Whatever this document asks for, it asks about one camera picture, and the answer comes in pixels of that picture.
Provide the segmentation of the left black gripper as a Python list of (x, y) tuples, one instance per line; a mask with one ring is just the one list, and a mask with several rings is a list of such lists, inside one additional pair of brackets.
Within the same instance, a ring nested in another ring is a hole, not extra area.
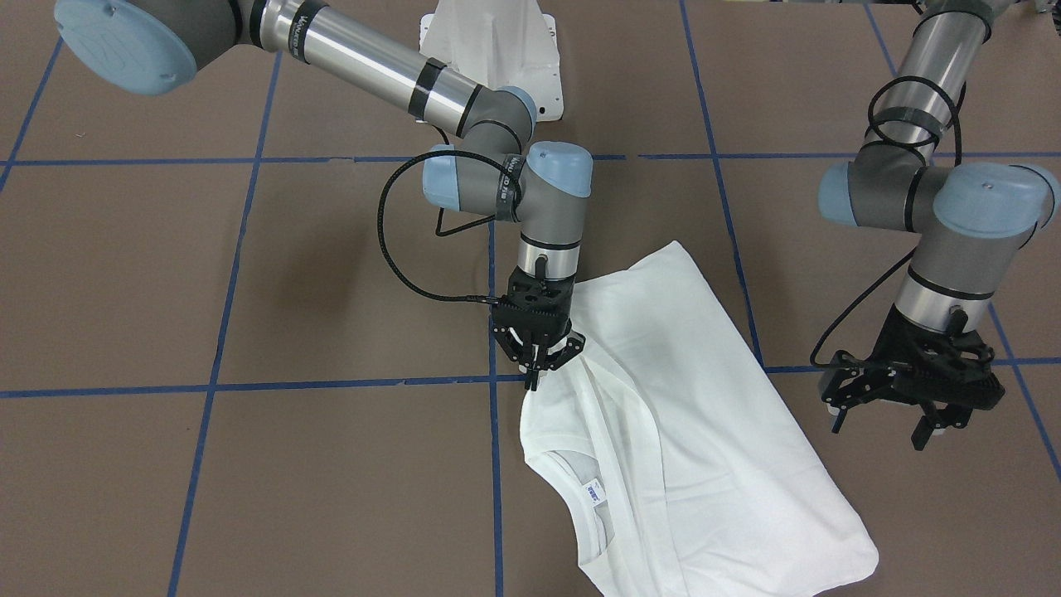
[[(922, 451), (934, 434), (970, 422), (972, 410), (991, 410), (1005, 388), (991, 370), (996, 353), (976, 330), (966, 330), (966, 309), (954, 306), (943, 330), (922, 328), (891, 308), (867, 359), (835, 352), (820, 381), (820, 396), (839, 434), (846, 412), (873, 400), (920, 405), (912, 446)], [(943, 408), (936, 403), (943, 403)]]

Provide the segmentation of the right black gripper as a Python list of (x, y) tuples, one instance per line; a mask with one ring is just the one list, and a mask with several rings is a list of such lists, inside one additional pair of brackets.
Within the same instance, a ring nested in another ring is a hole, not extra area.
[[(540, 371), (560, 369), (586, 347), (570, 318), (575, 280), (538, 279), (515, 267), (507, 291), (490, 309), (494, 341), (523, 371), (527, 391), (537, 391)], [(539, 345), (545, 349), (541, 359)]]

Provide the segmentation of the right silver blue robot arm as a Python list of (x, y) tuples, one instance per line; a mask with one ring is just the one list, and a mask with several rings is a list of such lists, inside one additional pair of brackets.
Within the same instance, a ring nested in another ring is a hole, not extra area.
[[(525, 90), (482, 85), (326, 1), (57, 1), (53, 18), (83, 65), (133, 94), (177, 90), (247, 45), (285, 53), (447, 133), (450, 143), (406, 160), (383, 186), (376, 208), (383, 260), (427, 299), (488, 305), (493, 340), (523, 371), (527, 390), (582, 352), (571, 305), (594, 161), (576, 144), (534, 140), (537, 109)], [(432, 294), (399, 269), (385, 209), (413, 166), (422, 166), (429, 204), (520, 228), (504, 294)]]

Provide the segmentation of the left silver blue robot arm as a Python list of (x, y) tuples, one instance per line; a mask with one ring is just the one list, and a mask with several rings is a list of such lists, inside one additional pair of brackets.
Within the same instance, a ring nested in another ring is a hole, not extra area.
[(1049, 171), (962, 157), (967, 76), (1008, 7), (926, 2), (898, 75), (868, 105), (856, 158), (830, 166), (820, 182), (823, 218), (918, 235), (897, 263), (904, 279), (870, 354), (841, 349), (819, 362), (812, 349), (833, 432), (857, 405), (916, 405), (912, 445), (922, 450), (1005, 396), (991, 370), (996, 353), (978, 324), (1015, 254), (1059, 212), (1059, 181)]

